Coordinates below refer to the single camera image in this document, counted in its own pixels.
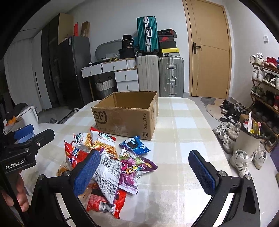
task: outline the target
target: wooden door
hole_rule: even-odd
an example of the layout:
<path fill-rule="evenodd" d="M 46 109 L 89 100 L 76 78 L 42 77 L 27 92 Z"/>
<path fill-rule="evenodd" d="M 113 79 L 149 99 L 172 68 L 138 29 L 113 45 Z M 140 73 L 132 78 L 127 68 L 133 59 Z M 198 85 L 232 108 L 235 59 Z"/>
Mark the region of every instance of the wooden door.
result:
<path fill-rule="evenodd" d="M 231 59 L 229 32 L 223 7 L 203 0 L 186 2 L 193 52 L 191 94 L 226 98 Z"/>

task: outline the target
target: drawer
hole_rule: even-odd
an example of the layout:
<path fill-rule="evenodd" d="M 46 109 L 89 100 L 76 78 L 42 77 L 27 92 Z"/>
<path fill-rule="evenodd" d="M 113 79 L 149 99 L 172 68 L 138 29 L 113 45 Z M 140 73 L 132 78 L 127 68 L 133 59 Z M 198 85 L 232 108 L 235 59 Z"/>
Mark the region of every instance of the drawer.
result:
<path fill-rule="evenodd" d="M 121 81 L 117 82 L 117 90 L 118 91 L 138 91 L 139 90 L 139 82 L 136 81 Z"/>
<path fill-rule="evenodd" d="M 83 78 L 84 77 L 88 77 L 88 76 L 93 76 L 93 75 L 101 74 L 102 73 L 101 64 L 89 66 L 89 67 L 87 67 L 85 69 L 82 69 L 81 73 L 82 73 L 82 77 Z"/>
<path fill-rule="evenodd" d="M 124 70 L 118 71 L 114 73 L 115 81 L 137 81 L 138 80 L 138 71 L 136 69 L 133 70 Z"/>
<path fill-rule="evenodd" d="M 103 64 L 103 72 L 111 72 L 117 70 L 127 69 L 126 60 L 123 61 L 113 61 Z"/>

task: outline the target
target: ceiling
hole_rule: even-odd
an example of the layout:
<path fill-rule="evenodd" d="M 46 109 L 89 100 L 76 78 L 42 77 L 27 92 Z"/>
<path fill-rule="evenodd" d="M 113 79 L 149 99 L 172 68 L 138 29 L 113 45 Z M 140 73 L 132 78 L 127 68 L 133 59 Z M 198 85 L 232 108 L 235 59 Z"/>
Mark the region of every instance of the ceiling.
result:
<path fill-rule="evenodd" d="M 13 42 L 32 38 L 58 13 L 66 13 L 85 0 L 51 0 L 22 27 Z"/>

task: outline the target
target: human hand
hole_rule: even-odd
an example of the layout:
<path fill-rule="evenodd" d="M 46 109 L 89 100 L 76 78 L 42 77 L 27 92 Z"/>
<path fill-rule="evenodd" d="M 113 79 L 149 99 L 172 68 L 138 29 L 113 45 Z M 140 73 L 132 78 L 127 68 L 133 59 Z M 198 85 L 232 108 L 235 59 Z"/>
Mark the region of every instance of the human hand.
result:
<path fill-rule="evenodd" d="M 22 212 L 25 212 L 29 208 L 29 203 L 28 203 L 28 199 L 27 199 L 27 196 L 26 196 L 26 193 L 24 190 L 24 182 L 23 182 L 23 179 L 20 174 L 18 174 L 18 180 L 16 182 L 16 189 L 18 191 L 16 198 L 18 200 L 18 203 L 21 207 Z M 2 191 L 2 195 L 8 206 L 11 207 L 14 205 L 14 201 L 6 192 Z"/>

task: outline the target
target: dining table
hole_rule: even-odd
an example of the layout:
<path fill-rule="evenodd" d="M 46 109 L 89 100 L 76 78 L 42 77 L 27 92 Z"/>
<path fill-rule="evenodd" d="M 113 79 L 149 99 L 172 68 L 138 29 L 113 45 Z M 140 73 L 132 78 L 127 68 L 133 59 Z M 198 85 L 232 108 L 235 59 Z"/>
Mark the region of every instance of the dining table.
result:
<path fill-rule="evenodd" d="M 48 128 L 55 133 L 54 140 L 38 150 L 37 164 L 21 172 L 25 187 L 32 193 L 40 174 L 55 177 L 61 163 L 66 160 L 64 141 L 71 143 L 73 135 L 89 132 L 96 127 L 91 102 L 70 117 L 64 124 L 40 124 L 40 131 Z M 116 150 L 127 137 L 116 137 Z M 219 171 L 231 175 L 224 152 L 212 129 L 195 102 L 188 98 L 159 97 L 158 117 L 153 137 L 141 140 L 150 149 L 143 154 L 154 162 L 156 171 L 144 174 L 137 180 L 138 193 L 127 193 L 120 219 L 110 213 L 89 211 L 100 226 L 191 226 L 206 207 L 211 196 L 206 195 L 188 163 L 188 155 L 197 150 L 201 156 Z M 57 198 L 64 217 L 70 217 L 61 195 Z M 230 206 L 229 194 L 214 226 L 219 226 Z"/>

